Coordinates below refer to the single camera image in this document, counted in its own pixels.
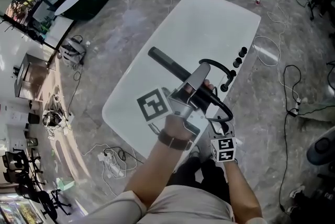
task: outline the hand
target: hand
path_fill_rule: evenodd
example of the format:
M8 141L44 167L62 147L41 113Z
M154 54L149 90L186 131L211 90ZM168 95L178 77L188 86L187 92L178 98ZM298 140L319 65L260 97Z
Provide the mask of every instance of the hand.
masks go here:
M214 89L214 86L209 83L209 80L204 80L204 84L210 90ZM185 90L190 93L192 91L192 87L188 85ZM183 118L175 115L168 115L166 117L164 131L171 137L183 140L189 140L192 136L192 133L185 129Z

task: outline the shirt sleeve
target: shirt sleeve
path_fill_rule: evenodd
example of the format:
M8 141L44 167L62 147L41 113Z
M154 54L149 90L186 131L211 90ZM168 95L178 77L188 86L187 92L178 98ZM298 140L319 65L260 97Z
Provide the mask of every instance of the shirt sleeve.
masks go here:
M245 224L267 224L263 218L252 218L249 219Z
M113 201L103 205L75 224L136 224L147 212L146 206L133 191L121 193Z

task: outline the watch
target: watch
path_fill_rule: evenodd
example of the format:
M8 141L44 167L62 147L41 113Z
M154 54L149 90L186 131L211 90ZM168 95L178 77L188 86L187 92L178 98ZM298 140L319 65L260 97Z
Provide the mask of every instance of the watch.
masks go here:
M190 142L189 140L183 140L169 136L164 131L164 129L159 133L158 140L161 141L163 144L167 145L169 148L180 151L187 151L192 145L192 142Z

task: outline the gray marble floor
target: gray marble floor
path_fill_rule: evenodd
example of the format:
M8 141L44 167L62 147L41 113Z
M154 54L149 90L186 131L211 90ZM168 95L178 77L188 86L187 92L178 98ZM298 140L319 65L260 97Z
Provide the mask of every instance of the gray marble floor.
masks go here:
M173 0L171 9L180 0ZM278 0L262 0L256 5L251 0L228 0L262 17L257 34L278 42L278 34L283 25L274 23L266 12L274 12L284 20L276 8ZM130 150L102 119L102 107L113 91L128 65L149 39L157 26L168 13L170 0L109 0L105 7L89 22L77 23L69 36L82 35L89 41L83 66L80 86L72 103L75 114L72 129L78 149L85 153L96 143L122 145ZM287 29L282 35L280 73L285 65L294 64L301 70L301 83L295 90L309 103L319 102L329 97L325 65L332 60L334 48L328 38L333 31L328 19L316 16L309 20L308 8L299 6L295 0L280 3L288 15ZM277 55L274 44L259 39L257 44L271 54ZM260 55L269 64L274 61ZM69 102L76 82L72 77L75 71L61 66L62 88L65 101ZM292 85L298 78L294 69L288 70L286 83ZM288 93L288 106L293 106L291 92ZM276 67L263 65L252 48L239 76L234 82L225 103L234 114L232 121L236 137L243 142L239 146L239 165L249 184L255 190L263 208L264 217L269 223L288 222L278 207L278 192L285 170L284 89L278 82ZM282 203L290 205L288 193L300 184L314 186L319 167L308 163L306 149L332 124L301 118L288 118L286 132L288 143L288 169L282 191ZM65 192L71 200L76 199L88 212L111 200L113 195L103 182L102 166L96 155L101 149L83 157L90 177L80 173L81 181L75 188ZM60 160L59 166L66 166ZM50 167L50 180L55 177L54 167ZM107 179L113 191L119 194L127 179Z

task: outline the white cube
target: white cube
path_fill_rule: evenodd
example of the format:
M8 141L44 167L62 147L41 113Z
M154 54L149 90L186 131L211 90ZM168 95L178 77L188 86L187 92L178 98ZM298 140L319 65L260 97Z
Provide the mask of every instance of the white cube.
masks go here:
M210 144L211 152L217 163L235 159L236 138L213 139Z

